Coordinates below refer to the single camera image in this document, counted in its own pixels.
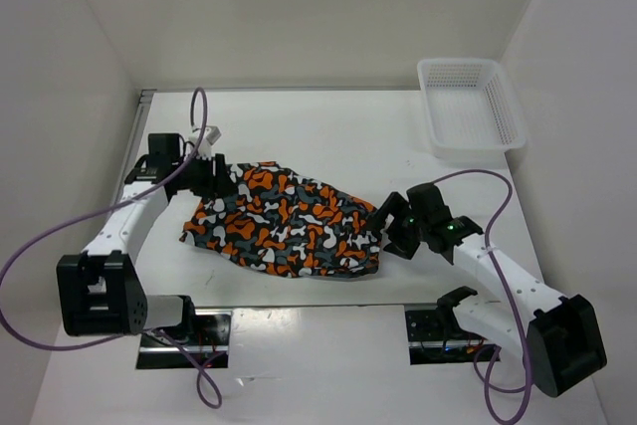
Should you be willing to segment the orange camouflage shorts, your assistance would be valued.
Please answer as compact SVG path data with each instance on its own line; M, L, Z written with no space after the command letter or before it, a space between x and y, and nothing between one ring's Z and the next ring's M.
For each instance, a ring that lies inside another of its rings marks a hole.
M204 197L180 242L239 267L287 279L357 279L379 269L375 207L277 162L228 167L235 194Z

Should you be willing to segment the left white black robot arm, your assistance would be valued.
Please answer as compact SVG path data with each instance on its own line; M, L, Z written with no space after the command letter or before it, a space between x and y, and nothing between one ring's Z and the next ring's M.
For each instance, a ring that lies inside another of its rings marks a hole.
M184 151L177 133L152 133L148 152L124 180L122 208L77 255L65 255L56 268L65 332L71 336L136 335L162 329L174 343L195 339L199 321L183 295L149 296L134 264L158 217L182 190L205 198L237 191L225 157L213 153L221 133L216 126L193 129Z

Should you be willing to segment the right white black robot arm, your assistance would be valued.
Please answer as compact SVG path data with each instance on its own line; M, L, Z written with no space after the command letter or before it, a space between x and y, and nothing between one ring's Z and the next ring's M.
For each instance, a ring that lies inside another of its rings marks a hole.
M436 324L444 336L471 332L520 358L533 385L549 397L606 366L592 303L531 275L491 244L475 221L454 216L435 184L391 193L369 225L386 232L387 252L411 259L426 245L480 285L462 286L438 300Z

